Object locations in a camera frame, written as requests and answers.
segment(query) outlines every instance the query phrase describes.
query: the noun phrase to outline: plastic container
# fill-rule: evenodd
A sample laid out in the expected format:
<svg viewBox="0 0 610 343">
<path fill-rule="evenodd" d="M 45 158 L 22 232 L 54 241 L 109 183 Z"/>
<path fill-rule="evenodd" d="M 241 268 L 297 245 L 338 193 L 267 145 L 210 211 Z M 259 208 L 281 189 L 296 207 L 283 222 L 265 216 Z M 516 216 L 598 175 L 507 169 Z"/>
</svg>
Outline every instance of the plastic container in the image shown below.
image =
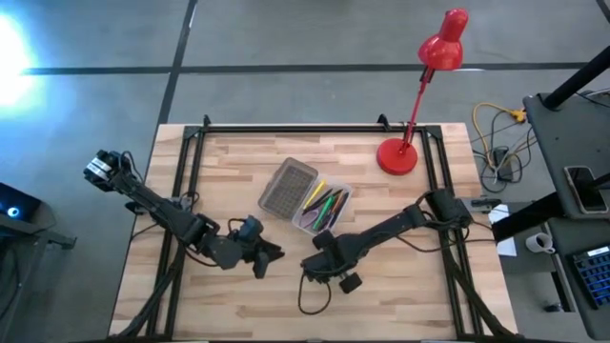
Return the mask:
<svg viewBox="0 0 610 343">
<path fill-rule="evenodd" d="M 308 207 L 316 205 L 315 208 L 305 212 L 305 205 L 322 180 L 325 181 L 323 187 L 308 204 Z M 289 157 L 267 184 L 258 199 L 258 206 L 266 212 L 290 220 L 304 232 L 316 235 L 333 229 L 347 207 L 352 192 L 349 185 L 318 174 L 316 169 Z"/>
</svg>

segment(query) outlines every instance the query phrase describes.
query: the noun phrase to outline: wooden table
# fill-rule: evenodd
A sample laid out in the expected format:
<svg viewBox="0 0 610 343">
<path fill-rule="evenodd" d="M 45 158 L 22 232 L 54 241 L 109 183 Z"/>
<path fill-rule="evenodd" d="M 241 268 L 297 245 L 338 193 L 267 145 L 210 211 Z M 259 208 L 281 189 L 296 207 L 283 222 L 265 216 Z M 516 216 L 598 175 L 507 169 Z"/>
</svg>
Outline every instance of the wooden table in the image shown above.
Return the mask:
<svg viewBox="0 0 610 343">
<path fill-rule="evenodd" d="M 441 124 L 456 194 L 480 196 L 477 168 L 464 124 Z M 147 185 L 170 195 L 183 125 L 159 128 L 151 157 Z M 280 245 L 286 256 L 269 266 L 262 280 L 252 265 L 235 269 L 206 268 L 187 259 L 175 323 L 174 338 L 183 339 L 421 339 L 452 338 L 454 326 L 441 254 L 416 252 L 397 240 L 370 251 L 356 270 L 362 286 L 344 294 L 331 283 L 333 300 L 322 314 L 301 314 L 296 306 L 300 261 L 316 252 L 312 237 L 287 221 L 262 211 L 257 200 L 273 172 L 286 157 L 294 157 L 354 188 L 351 202 L 336 233 L 361 232 L 412 204 L 428 190 L 423 157 L 406 176 L 384 173 L 376 164 L 379 143 L 392 133 L 223 133 L 207 134 L 194 207 L 223 226 L 232 217 L 253 214 L 265 226 L 263 236 Z M 414 141 L 420 156 L 420 142 Z M 437 168 L 438 180 L 442 180 Z M 184 187 L 188 183 L 185 176 Z M 137 220 L 137 232 L 152 223 Z M 472 226 L 471 238 L 492 238 Z M 163 236 L 162 229 L 139 235 L 131 244 L 112 318 L 111 333 L 127 326 L 150 295 Z M 438 246 L 437 233 L 417 229 L 403 234 L 424 248 Z M 467 247 L 475 287 L 505 327 L 516 325 L 499 264 L 496 245 L 471 243 Z M 315 310 L 324 304 L 326 287 L 305 282 L 303 306 Z M 466 322 L 468 310 L 460 297 Z M 165 318 L 167 301 L 160 320 Z"/>
</svg>

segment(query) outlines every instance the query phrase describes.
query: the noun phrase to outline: lamp shade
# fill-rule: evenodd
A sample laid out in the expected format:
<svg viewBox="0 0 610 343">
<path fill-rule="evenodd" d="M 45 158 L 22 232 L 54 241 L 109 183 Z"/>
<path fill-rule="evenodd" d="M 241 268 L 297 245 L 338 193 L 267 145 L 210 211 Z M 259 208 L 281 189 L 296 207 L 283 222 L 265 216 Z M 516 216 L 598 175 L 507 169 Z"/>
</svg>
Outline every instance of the lamp shade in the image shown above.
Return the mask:
<svg viewBox="0 0 610 343">
<path fill-rule="evenodd" d="M 462 48 L 459 38 L 468 23 L 465 9 L 453 9 L 445 13 L 440 32 L 428 38 L 417 55 L 424 65 L 434 70 L 452 71 L 461 66 Z"/>
</svg>

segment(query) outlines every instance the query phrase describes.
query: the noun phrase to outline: gray floor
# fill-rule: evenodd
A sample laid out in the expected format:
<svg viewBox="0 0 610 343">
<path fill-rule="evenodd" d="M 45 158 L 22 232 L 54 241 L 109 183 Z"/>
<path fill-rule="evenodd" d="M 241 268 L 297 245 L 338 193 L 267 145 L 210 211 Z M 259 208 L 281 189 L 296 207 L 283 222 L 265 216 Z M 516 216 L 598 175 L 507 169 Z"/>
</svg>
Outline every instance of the gray floor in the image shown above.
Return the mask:
<svg viewBox="0 0 610 343">
<path fill-rule="evenodd" d="M 0 14 L 17 24 L 30 67 L 170 66 L 187 4 L 9 0 L 0 3 Z M 418 63 L 419 44 L 454 6 L 471 14 L 463 37 L 467 63 L 584 62 L 610 43 L 608 22 L 593 0 L 200 0 L 183 64 Z M 474 139 L 470 118 L 476 103 L 518 108 L 523 96 L 551 91 L 573 72 L 439 72 L 419 118 L 466 122 Z M 406 120 L 418 78 L 418 72 L 181 75 L 169 122 L 198 123 L 203 114 L 217 123 L 371 122 L 380 113 Z M 51 204 L 56 229 L 77 235 L 78 243 L 71 252 L 47 254 L 12 337 L 19 342 L 101 338 L 133 217 L 123 209 L 124 198 L 101 193 L 81 173 L 98 149 L 130 150 L 144 169 L 168 75 L 27 80 L 27 94 L 0 105 L 0 181 Z M 609 82 L 606 73 L 588 88 Z M 485 132 L 494 113 L 480 112 Z M 501 117 L 498 127 L 510 123 Z M 497 142 L 511 145 L 528 128 L 503 131 Z M 552 189 L 534 147 L 522 182 L 497 196 L 527 201 Z M 548 292 L 547 277 L 507 274 L 507 284 L 521 333 L 586 340 L 579 319 L 541 311 L 539 304 L 556 296 Z"/>
</svg>

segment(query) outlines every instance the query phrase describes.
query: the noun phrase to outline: keyboard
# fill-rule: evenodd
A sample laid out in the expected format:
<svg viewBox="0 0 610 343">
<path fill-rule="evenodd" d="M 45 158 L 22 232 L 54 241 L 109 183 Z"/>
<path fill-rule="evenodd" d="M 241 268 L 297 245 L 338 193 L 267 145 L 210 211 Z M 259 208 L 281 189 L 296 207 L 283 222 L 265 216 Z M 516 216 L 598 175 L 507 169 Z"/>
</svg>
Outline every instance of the keyboard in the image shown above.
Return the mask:
<svg viewBox="0 0 610 343">
<path fill-rule="evenodd" d="M 610 245 L 574 254 L 572 259 L 593 308 L 610 306 Z"/>
</svg>

